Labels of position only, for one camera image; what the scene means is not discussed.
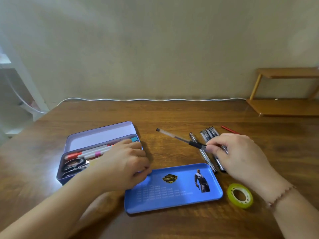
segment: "red pen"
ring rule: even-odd
[[[238,132],[236,132],[236,131],[234,131],[232,129],[229,129],[229,128],[225,127],[225,126],[220,126],[220,127],[224,128],[225,130],[227,130],[227,131],[229,131],[231,133],[239,134]]]

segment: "cartoon man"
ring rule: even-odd
[[[210,189],[209,189],[209,185],[208,185],[208,182],[206,181],[206,179],[204,178],[203,175],[201,175],[200,173],[200,170],[197,169],[197,173],[195,174],[195,185],[198,189],[200,189],[202,191],[202,193],[205,193],[205,192],[210,192]]]

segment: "green tape roll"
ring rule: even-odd
[[[237,199],[234,195],[235,190],[241,191],[245,195],[246,199],[244,201]],[[242,209],[247,209],[254,203],[251,192],[245,186],[240,184],[231,184],[227,189],[227,196],[235,206]]]

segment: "beaded bracelet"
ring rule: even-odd
[[[279,196],[279,197],[277,197],[276,199],[275,199],[275,201],[274,202],[268,202],[268,208],[273,208],[274,207],[274,205],[275,204],[277,204],[277,202],[282,198],[282,197],[284,197],[289,191],[291,191],[292,189],[297,189],[297,187],[296,186],[294,186],[294,185],[292,185],[292,186],[290,186],[288,189],[286,189],[283,193],[281,193],[281,195]]]

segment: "black and yellow logo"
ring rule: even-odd
[[[173,183],[177,180],[177,176],[176,175],[173,175],[173,174],[168,174],[166,175],[163,180],[166,182],[166,183]]]

